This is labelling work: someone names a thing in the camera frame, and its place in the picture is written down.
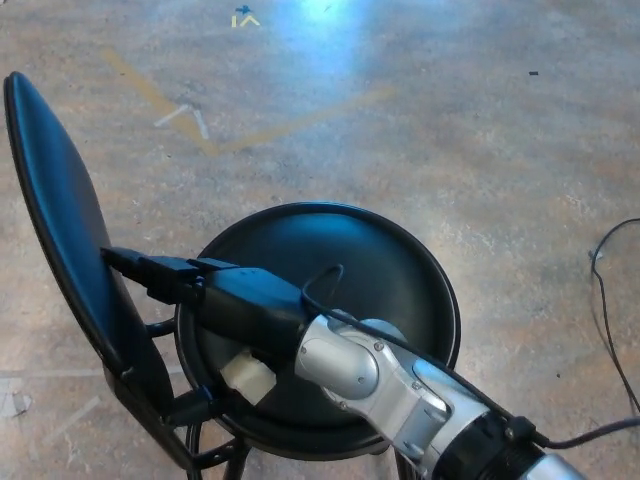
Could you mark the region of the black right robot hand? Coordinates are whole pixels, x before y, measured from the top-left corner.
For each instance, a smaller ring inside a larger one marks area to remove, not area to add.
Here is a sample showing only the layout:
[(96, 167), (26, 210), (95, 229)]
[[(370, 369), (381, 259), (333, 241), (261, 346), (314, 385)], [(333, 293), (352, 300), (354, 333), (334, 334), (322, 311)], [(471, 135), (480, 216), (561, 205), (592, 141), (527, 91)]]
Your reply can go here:
[(104, 247), (101, 255), (149, 297), (184, 307), (200, 327), (277, 361), (295, 358), (310, 323), (301, 289), (264, 269), (121, 247)]

